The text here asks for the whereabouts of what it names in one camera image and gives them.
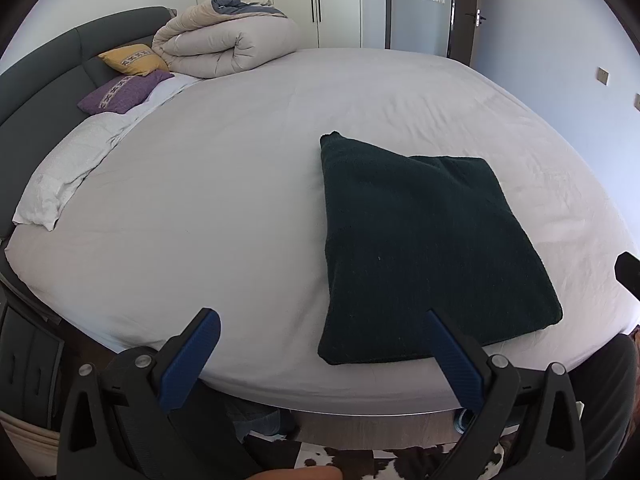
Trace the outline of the dark green knit sweater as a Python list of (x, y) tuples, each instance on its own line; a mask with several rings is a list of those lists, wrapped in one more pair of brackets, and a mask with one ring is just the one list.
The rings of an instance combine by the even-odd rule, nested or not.
[(426, 315), (496, 344), (559, 323), (541, 258), (487, 162), (322, 136), (331, 365), (429, 358)]

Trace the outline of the black bedside cabinet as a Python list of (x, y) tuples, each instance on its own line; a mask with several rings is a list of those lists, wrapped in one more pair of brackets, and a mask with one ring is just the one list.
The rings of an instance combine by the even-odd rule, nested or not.
[(64, 342), (4, 286), (0, 346), (1, 411), (40, 428), (58, 428), (58, 373)]

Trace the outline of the cowhide pattern rug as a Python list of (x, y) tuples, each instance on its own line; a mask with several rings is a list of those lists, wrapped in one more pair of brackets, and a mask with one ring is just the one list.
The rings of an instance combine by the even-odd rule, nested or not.
[(344, 479), (428, 479), (454, 449), (453, 443), (399, 450), (337, 450), (302, 443), (294, 469), (333, 466)]

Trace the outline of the white pillow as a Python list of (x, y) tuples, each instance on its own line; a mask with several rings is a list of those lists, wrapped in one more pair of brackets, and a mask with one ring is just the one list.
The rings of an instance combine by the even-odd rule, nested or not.
[(40, 162), (29, 178), (12, 222), (54, 229), (66, 204), (83, 180), (120, 141), (154, 110), (178, 93), (194, 86), (198, 78), (171, 73), (141, 104), (125, 114), (88, 115)]

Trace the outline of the white bed sheet mattress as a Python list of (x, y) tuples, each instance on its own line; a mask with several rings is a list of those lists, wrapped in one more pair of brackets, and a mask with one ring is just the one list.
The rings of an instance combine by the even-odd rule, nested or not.
[(263, 404), (345, 415), (450, 410), (431, 359), (331, 366), (319, 140), (494, 170), (551, 278), (562, 320), (496, 345), (521, 367), (574, 367), (637, 322), (614, 262), (634, 240), (586, 163), (515, 96), (419, 53), (311, 49), (199, 82), (106, 156), (53, 230), (18, 226), (6, 258), (53, 311), (115, 351), (158, 347), (201, 308), (222, 337), (203, 378)]

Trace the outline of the dark brown door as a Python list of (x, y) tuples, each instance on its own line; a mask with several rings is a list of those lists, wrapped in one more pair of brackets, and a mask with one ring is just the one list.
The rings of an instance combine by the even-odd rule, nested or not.
[(484, 21), (478, 0), (451, 0), (448, 58), (471, 65), (476, 30)]

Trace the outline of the purple patterned cushion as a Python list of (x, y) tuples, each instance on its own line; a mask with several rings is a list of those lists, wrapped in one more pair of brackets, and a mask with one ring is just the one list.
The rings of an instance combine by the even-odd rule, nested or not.
[(153, 70), (146, 76), (119, 76), (90, 92), (77, 103), (77, 107), (88, 115), (125, 114), (144, 102), (161, 82), (173, 76), (164, 70)]

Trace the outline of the dark grey upholstered headboard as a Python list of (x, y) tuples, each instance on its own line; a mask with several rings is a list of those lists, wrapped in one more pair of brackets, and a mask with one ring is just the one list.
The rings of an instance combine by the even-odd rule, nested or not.
[(116, 76), (98, 58), (127, 44), (150, 44), (171, 19), (163, 6), (122, 11), (64, 32), (1, 75), (1, 236), (40, 162), (87, 115), (77, 103)]

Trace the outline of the yellow patterned cushion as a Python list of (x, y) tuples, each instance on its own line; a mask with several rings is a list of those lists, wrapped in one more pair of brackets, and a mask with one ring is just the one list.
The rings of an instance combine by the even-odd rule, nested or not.
[(169, 70), (166, 62), (146, 44), (108, 50), (100, 53), (99, 58), (116, 72), (128, 76), (146, 76), (156, 70)]

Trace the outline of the rolled beige duvet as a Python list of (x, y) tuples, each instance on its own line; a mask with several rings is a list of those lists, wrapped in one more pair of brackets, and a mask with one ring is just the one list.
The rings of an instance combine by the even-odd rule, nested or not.
[(246, 72), (301, 47), (297, 24), (269, 0), (205, 0), (169, 20), (152, 40), (172, 72), (201, 79)]

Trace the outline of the upper wall switch plate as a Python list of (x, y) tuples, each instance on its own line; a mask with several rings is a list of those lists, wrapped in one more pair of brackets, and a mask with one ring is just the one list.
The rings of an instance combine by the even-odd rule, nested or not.
[(608, 85), (608, 78), (610, 78), (610, 73), (605, 70), (602, 67), (598, 67), (597, 68), (597, 73), (596, 73), (596, 78), (597, 81), (600, 82), (600, 84), (604, 84), (605, 86)]

